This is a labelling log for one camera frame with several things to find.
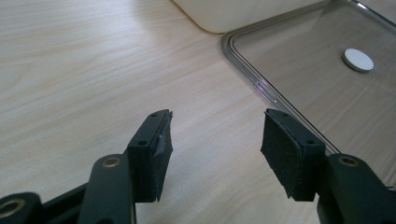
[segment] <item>black plastic bracket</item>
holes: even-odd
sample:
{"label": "black plastic bracket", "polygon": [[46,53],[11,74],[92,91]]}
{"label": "black plastic bracket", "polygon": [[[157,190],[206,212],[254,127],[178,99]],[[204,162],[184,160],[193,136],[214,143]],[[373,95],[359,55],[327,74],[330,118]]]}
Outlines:
{"label": "black plastic bracket", "polygon": [[321,223],[396,224],[396,198],[362,160],[325,156],[325,145],[298,120],[268,109],[262,153],[287,195],[312,202]]}
{"label": "black plastic bracket", "polygon": [[172,112],[149,115],[123,154],[99,159],[90,181],[42,204],[26,192],[0,199],[0,223],[136,223],[135,203],[160,199],[173,151]]}

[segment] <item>transparent lid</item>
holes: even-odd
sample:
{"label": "transparent lid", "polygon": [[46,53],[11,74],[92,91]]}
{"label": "transparent lid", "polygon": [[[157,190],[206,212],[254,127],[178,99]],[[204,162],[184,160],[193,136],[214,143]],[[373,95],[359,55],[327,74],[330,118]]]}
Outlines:
{"label": "transparent lid", "polygon": [[[325,1],[228,33],[225,56],[328,153],[357,156],[396,183],[396,26],[356,1]],[[374,68],[352,69],[357,49]]]}

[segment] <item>wood grain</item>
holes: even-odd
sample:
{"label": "wood grain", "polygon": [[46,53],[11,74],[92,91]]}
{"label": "wood grain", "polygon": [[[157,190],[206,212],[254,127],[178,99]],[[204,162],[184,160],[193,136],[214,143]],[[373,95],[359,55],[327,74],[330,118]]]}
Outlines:
{"label": "wood grain", "polygon": [[259,152],[270,105],[171,1],[4,0],[0,28],[0,197],[86,182],[169,108],[175,151],[139,223],[318,223]]}

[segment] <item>white circular sticker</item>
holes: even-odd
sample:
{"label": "white circular sticker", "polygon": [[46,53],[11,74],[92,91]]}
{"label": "white circular sticker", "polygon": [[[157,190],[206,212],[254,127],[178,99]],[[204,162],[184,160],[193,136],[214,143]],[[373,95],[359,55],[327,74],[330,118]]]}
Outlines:
{"label": "white circular sticker", "polygon": [[369,56],[357,49],[347,49],[343,60],[350,68],[358,72],[368,73],[374,68],[374,63]]}

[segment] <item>white object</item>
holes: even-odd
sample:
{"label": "white object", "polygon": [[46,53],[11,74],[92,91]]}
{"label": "white object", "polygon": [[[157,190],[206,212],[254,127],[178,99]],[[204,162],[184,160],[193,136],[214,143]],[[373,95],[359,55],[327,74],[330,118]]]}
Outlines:
{"label": "white object", "polygon": [[346,65],[358,72],[368,73],[374,68],[373,60],[358,49],[347,49],[343,59]]}
{"label": "white object", "polygon": [[226,33],[323,0],[174,0],[199,26]]}

